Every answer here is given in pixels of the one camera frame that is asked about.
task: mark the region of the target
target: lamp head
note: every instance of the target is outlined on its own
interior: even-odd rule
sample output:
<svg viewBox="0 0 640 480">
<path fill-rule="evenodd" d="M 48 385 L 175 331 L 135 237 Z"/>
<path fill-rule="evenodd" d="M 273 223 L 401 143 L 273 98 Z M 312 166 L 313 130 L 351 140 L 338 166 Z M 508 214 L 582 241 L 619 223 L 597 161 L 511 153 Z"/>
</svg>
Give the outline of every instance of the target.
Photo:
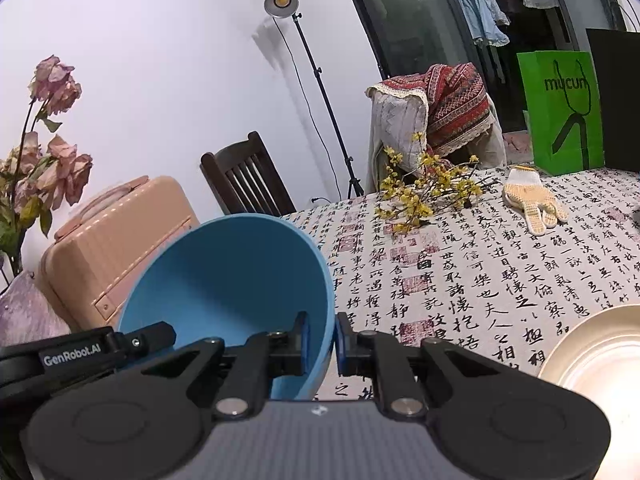
<svg viewBox="0 0 640 480">
<path fill-rule="evenodd" d="M 288 18 L 298 10 L 298 0 L 264 0 L 264 10 L 274 18 Z"/>
</svg>

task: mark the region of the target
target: silver screw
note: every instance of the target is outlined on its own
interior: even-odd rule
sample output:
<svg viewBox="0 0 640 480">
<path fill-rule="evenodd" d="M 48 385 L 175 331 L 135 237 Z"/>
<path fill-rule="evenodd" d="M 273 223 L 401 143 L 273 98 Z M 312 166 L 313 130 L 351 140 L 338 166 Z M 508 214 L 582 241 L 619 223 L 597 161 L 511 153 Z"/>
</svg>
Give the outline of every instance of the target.
<svg viewBox="0 0 640 480">
<path fill-rule="evenodd" d="M 403 397 L 396 399 L 391 403 L 391 409 L 400 415 L 415 415 L 420 412 L 424 405 L 411 397 Z"/>
<path fill-rule="evenodd" d="M 219 400 L 216 409 L 225 415 L 240 415 L 249 408 L 249 405 L 242 399 L 237 397 L 227 397 Z"/>
</svg>

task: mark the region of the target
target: green paper bag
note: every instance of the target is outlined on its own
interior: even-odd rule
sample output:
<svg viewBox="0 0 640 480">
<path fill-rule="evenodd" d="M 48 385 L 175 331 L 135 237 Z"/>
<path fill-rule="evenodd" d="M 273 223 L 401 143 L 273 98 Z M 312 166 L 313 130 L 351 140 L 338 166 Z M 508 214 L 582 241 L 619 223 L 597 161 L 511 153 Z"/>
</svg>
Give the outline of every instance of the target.
<svg viewBox="0 0 640 480">
<path fill-rule="evenodd" d="M 518 54 L 534 163 L 552 175 L 604 166 L 600 95 L 588 52 Z"/>
</svg>

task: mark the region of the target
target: red patterned cloth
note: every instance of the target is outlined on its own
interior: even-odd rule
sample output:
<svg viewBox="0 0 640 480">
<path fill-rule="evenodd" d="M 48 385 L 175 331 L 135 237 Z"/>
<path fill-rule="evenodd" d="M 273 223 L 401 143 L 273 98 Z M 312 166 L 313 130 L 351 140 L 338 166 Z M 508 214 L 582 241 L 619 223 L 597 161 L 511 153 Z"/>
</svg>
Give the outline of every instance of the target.
<svg viewBox="0 0 640 480">
<path fill-rule="evenodd" d="M 415 95 L 425 102 L 427 142 L 437 155 L 461 148 L 494 122 L 484 82 L 472 63 L 436 64 L 426 74 L 395 76 L 373 88 L 396 97 Z"/>
</svg>

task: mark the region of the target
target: purple cloth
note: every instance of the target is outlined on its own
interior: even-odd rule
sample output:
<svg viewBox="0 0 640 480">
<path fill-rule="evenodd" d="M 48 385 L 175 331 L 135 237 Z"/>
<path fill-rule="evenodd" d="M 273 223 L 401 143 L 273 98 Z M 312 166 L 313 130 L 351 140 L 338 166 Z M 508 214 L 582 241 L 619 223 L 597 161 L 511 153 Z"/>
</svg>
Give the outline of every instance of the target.
<svg viewBox="0 0 640 480">
<path fill-rule="evenodd" d="M 0 347 L 70 333 L 36 288 L 32 272 L 21 272 L 0 296 Z"/>
</svg>

